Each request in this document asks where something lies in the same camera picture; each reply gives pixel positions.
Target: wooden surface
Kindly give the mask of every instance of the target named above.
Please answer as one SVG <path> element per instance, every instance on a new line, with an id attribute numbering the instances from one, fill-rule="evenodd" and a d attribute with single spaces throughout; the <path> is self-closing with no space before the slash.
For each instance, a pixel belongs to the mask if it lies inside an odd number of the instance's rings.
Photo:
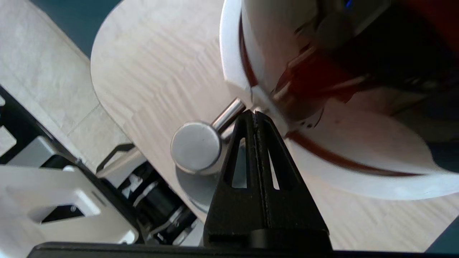
<path id="1" fill-rule="evenodd" d="M 218 46 L 222 0 L 124 0 L 100 28 L 91 56 L 107 112 L 201 220 L 169 146 L 190 120 L 211 122 L 230 103 Z M 384 201 L 349 194 L 299 168 L 335 249 L 424 251 L 459 214 L 459 195 Z"/>

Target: metal rod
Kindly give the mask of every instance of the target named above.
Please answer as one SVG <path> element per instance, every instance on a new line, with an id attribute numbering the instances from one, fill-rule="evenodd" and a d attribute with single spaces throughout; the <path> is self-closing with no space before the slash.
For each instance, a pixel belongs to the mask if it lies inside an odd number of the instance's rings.
<path id="1" fill-rule="evenodd" d="M 246 106 L 239 98 L 235 98 L 233 102 L 212 122 L 215 130 L 221 134 L 226 128 L 231 125 L 238 115 L 240 115 Z"/>

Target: blue light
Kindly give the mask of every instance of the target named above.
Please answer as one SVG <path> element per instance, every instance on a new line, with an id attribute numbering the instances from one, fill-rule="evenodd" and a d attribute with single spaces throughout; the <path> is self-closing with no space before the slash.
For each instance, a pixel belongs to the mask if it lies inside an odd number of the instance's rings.
<path id="1" fill-rule="evenodd" d="M 344 5 L 347 9 L 351 8 L 352 0 L 347 0 L 346 4 Z"/>

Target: black plastic bracket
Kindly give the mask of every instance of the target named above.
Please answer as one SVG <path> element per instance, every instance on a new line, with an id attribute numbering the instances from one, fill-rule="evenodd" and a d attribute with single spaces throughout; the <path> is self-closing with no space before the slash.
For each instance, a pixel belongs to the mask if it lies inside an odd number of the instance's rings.
<path id="1" fill-rule="evenodd" d="M 241 139 L 247 188 L 231 187 Z M 279 184 L 273 186 L 271 163 Z M 204 228 L 204 245 L 331 251 L 327 226 L 277 131 L 263 113 L 242 113 Z"/>

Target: metal cylinder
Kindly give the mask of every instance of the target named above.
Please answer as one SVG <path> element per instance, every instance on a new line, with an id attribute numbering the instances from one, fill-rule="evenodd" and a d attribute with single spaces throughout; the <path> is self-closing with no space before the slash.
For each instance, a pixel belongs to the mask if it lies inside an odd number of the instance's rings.
<path id="1" fill-rule="evenodd" d="M 246 105 L 239 98 L 235 98 L 229 106 L 212 122 L 215 130 L 221 134 L 231 125 L 238 115 L 246 109 Z"/>
<path id="2" fill-rule="evenodd" d="M 238 98 L 214 120 L 212 125 L 202 121 L 188 122 L 174 134 L 171 156 L 175 164 L 189 174 L 213 174 L 211 167 L 222 151 L 221 135 L 244 112 L 246 106 Z"/>

